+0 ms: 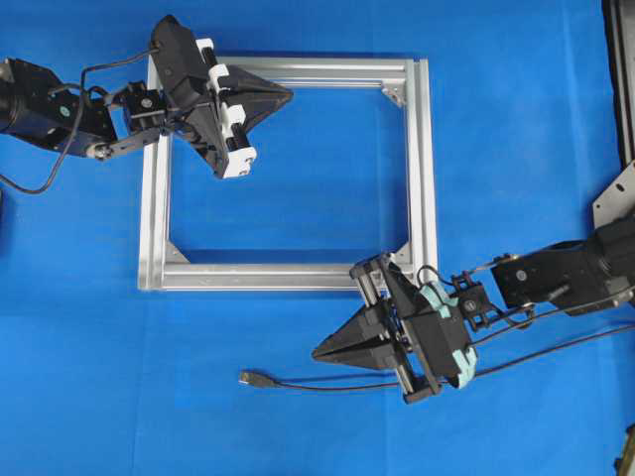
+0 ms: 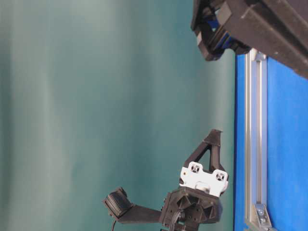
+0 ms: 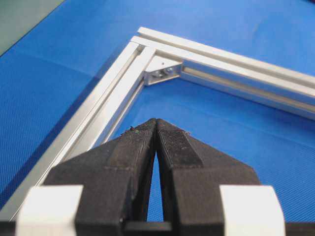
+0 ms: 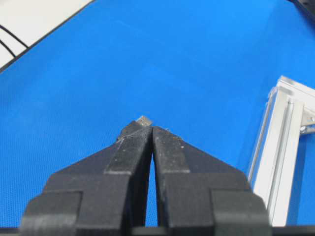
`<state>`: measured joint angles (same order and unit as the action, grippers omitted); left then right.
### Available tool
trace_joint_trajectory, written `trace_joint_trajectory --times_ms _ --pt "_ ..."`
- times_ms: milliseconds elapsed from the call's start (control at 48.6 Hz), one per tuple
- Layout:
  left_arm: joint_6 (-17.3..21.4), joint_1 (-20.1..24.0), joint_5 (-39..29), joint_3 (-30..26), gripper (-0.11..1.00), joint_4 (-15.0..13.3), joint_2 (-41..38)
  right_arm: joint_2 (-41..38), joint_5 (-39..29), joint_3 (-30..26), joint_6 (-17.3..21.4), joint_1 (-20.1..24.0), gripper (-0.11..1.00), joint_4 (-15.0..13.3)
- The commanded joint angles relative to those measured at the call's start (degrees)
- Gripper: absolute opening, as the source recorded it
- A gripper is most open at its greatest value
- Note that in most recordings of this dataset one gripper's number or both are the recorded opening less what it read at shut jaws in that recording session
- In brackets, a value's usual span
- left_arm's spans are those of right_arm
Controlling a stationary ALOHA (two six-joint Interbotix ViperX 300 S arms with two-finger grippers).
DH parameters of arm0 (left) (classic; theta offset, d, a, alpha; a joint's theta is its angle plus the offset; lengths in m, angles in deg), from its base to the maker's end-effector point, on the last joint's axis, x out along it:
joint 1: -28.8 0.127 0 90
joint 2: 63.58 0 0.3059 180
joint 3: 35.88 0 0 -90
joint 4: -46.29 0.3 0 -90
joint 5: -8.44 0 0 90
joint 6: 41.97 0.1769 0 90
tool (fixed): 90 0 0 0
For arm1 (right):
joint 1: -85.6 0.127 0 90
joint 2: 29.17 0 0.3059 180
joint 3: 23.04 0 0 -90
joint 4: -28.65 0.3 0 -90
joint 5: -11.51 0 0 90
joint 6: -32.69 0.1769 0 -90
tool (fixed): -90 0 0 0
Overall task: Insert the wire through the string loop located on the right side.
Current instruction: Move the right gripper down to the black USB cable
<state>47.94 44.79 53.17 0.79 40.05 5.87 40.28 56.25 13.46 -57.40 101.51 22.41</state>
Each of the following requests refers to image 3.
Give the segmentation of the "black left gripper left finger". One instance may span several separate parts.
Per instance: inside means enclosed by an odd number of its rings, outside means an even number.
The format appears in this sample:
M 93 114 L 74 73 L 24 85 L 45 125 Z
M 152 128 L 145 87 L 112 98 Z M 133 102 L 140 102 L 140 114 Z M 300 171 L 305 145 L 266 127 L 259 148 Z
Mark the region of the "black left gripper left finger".
M 75 217 L 79 236 L 121 236 L 126 220 L 147 219 L 156 119 L 51 169 L 45 185 L 83 185 Z

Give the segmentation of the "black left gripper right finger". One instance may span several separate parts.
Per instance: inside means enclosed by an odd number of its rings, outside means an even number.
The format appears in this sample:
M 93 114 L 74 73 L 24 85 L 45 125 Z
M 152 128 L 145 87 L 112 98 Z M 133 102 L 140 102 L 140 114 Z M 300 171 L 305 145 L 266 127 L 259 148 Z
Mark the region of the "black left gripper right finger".
M 180 236 L 222 236 L 219 185 L 259 185 L 256 172 L 162 119 L 156 132 L 164 220 Z

